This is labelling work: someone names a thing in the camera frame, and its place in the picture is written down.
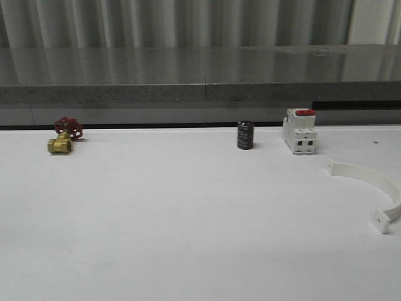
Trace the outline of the white half pipe clamp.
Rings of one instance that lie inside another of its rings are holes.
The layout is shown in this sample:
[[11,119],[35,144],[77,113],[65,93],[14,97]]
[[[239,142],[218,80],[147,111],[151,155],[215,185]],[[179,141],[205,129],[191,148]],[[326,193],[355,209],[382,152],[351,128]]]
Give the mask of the white half pipe clamp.
[[329,159],[325,164],[330,176],[340,176],[363,181],[387,194],[393,205],[387,209],[376,209],[371,214],[371,223],[380,234],[387,234],[391,222],[400,217],[400,184],[388,176],[369,167]]

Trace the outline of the black cylindrical capacitor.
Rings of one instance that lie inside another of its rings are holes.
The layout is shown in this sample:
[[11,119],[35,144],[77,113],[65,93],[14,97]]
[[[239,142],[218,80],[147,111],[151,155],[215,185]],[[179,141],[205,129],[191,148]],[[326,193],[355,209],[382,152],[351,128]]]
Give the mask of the black cylindrical capacitor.
[[254,123],[248,120],[237,123],[237,148],[250,150],[254,146]]

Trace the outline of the grey stone counter ledge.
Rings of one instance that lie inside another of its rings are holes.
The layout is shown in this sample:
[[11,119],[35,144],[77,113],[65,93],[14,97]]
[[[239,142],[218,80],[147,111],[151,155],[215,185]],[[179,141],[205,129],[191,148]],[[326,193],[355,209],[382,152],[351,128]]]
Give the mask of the grey stone counter ledge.
[[400,108],[400,47],[3,48],[3,105]]

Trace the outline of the brass valve red handwheel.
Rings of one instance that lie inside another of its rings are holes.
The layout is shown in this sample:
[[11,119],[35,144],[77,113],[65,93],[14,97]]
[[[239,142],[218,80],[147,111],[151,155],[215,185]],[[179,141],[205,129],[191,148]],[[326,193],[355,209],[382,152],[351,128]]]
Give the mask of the brass valve red handwheel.
[[83,126],[77,119],[63,117],[54,124],[57,138],[47,143],[50,154],[69,154],[72,151],[72,142],[83,136]]

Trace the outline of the white circuit breaker red switch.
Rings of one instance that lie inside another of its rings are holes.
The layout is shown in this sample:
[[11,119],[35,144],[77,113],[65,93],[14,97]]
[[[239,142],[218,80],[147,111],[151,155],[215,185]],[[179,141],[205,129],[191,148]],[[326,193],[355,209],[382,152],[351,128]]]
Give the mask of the white circuit breaker red switch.
[[294,155],[315,153],[317,131],[315,111],[309,108],[288,108],[283,119],[283,140]]

